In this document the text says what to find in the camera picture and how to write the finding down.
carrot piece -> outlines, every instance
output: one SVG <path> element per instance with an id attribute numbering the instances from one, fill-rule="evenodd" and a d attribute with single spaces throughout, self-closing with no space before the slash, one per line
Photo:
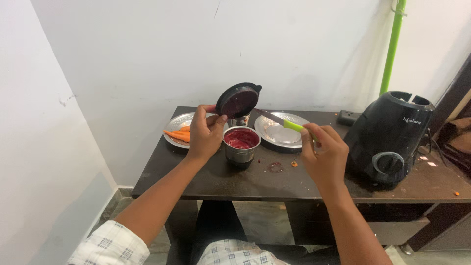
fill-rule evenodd
<path id="1" fill-rule="evenodd" d="M 185 127 L 181 127 L 181 128 L 180 128 L 180 131 L 182 131 L 182 132 L 189 132 L 189 131 L 190 131 L 190 126 L 188 125 L 188 126 L 185 126 Z"/>
<path id="2" fill-rule="evenodd" d="M 181 134 L 181 135 L 190 135 L 190 132 L 182 132 L 182 131 L 172 131 L 172 133 Z"/>
<path id="3" fill-rule="evenodd" d="M 177 139 L 183 140 L 185 142 L 190 142 L 190 134 L 183 135 L 183 134 L 177 134 L 177 133 L 169 132 L 169 131 L 166 131 L 166 130 L 164 130 L 163 132 L 166 133 L 168 136 L 171 136 L 173 138 L 177 138 Z"/>

steel plate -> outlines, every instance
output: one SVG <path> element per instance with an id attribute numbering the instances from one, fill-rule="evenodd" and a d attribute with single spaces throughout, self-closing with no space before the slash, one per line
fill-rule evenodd
<path id="1" fill-rule="evenodd" d="M 185 113 L 185 114 L 176 116 L 175 118 L 169 121 L 167 126 L 165 126 L 164 130 L 169 131 L 169 132 L 178 131 L 180 130 L 181 127 L 190 125 L 191 120 L 193 120 L 194 115 L 195 115 L 194 112 L 190 112 L 190 113 Z M 206 113 L 206 118 L 213 115 L 214 115 L 213 113 Z M 229 125 L 226 123 L 224 125 L 223 131 L 227 130 L 228 128 L 229 128 Z M 190 149 L 190 144 L 185 141 L 170 137 L 166 133 L 164 133 L 163 136 L 169 143 L 173 144 L 174 146 L 178 146 L 185 149 Z"/>
<path id="2" fill-rule="evenodd" d="M 303 125 L 309 123 L 297 115 L 285 112 L 271 112 L 284 120 Z M 255 120 L 255 130 L 260 133 L 262 138 L 269 143 L 286 148 L 302 148 L 301 134 L 295 130 L 283 128 L 283 125 L 278 124 L 265 116 L 260 116 Z"/>

floor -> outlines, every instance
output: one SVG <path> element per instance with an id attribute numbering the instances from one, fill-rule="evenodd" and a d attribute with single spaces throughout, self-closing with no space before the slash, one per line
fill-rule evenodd
<path id="1" fill-rule="evenodd" d="M 114 211 L 109 215 L 115 218 L 132 198 L 123 197 Z M 282 202 L 233 202 L 237 215 L 244 227 L 249 241 L 260 244 L 294 245 L 294 238 L 286 208 Z M 305 246 L 308 252 L 324 248 L 325 246 Z M 155 238 L 149 250 L 151 255 L 145 265 L 165 265 L 170 242 L 165 228 Z M 394 265 L 471 265 L 471 251 L 434 251 L 417 252 L 411 256 L 405 255 L 398 246 L 386 249 Z"/>

grinder jar lid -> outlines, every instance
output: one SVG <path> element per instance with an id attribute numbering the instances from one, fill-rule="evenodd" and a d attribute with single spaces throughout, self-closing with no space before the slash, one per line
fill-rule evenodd
<path id="1" fill-rule="evenodd" d="M 237 119 L 249 114 L 259 101 L 262 86 L 253 83 L 239 83 L 231 86 L 219 97 L 216 113 Z"/>

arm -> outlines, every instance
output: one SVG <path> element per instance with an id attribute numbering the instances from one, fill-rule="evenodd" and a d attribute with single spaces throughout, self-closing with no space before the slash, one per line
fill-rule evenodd
<path id="1" fill-rule="evenodd" d="M 330 126 L 305 124 L 319 139 L 314 151 L 309 132 L 301 130 L 302 161 L 308 174 L 316 182 L 329 212 L 335 241 L 343 265 L 392 265 L 370 226 L 358 211 L 343 180 L 349 152 L 337 132 Z"/>
<path id="2" fill-rule="evenodd" d="M 187 156 L 115 218 L 147 245 L 159 234 L 190 181 L 221 145 L 227 116 L 214 115 L 205 119 L 206 112 L 214 110 L 215 105 L 198 106 L 191 123 Z"/>

